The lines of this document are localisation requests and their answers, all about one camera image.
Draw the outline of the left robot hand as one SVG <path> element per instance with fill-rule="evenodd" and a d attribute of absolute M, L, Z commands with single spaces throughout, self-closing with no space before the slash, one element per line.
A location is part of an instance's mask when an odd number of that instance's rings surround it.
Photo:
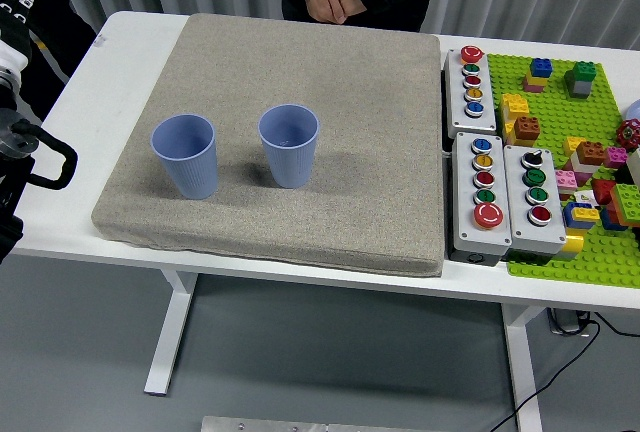
<path fill-rule="evenodd" d="M 36 0 L 1 0 L 1 67 L 17 77 L 31 58 L 27 20 Z"/>

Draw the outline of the person's right hand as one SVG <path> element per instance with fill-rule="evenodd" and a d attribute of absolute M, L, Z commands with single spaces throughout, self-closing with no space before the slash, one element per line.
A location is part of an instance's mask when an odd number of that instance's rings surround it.
<path fill-rule="evenodd" d="M 346 14 L 340 0 L 305 0 L 308 14 L 320 23 L 343 24 Z"/>

